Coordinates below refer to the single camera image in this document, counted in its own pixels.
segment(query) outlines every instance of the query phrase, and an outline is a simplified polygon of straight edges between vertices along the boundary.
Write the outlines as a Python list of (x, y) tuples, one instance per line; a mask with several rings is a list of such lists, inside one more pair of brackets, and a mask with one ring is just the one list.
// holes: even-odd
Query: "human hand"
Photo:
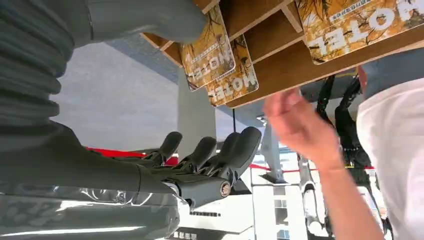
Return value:
[(321, 170), (344, 168), (334, 128), (321, 119), (299, 89), (268, 97), (263, 112), (282, 144), (312, 160)]

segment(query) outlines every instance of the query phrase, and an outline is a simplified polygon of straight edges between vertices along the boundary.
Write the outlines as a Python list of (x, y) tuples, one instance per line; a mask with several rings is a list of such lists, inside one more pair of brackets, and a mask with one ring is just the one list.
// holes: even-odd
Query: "gray pillar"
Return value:
[(186, 74), (178, 70), (178, 132), (182, 141), (178, 147), (179, 160), (191, 154), (203, 137), (217, 138), (215, 108), (209, 103), (204, 88), (190, 92)]

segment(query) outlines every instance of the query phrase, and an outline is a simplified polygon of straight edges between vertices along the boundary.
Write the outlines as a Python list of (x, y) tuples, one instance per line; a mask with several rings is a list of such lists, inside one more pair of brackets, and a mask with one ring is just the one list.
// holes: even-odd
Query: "white shirt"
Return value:
[(424, 78), (364, 101), (356, 124), (376, 168), (395, 239), (424, 240)]

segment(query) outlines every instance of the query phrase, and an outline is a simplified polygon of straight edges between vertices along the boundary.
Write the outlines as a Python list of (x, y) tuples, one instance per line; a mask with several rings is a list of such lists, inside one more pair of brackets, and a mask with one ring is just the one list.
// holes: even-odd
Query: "book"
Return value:
[(296, 0), (315, 64), (424, 24), (424, 0)]

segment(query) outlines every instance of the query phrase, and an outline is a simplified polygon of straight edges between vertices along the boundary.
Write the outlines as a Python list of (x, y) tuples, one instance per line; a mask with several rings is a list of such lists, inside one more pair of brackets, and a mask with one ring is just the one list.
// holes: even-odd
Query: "window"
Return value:
[(221, 217), (221, 213), (218, 212), (206, 212), (206, 211), (191, 211), (190, 215), (204, 216), (204, 217)]
[(290, 239), (290, 235), (289, 235), (289, 231), (288, 230), (280, 230), (277, 232), (277, 239), (278, 240), (289, 240)]
[(283, 209), (287, 208), (286, 200), (276, 199), (274, 200), (274, 204), (275, 204), (275, 208), (283, 208)]

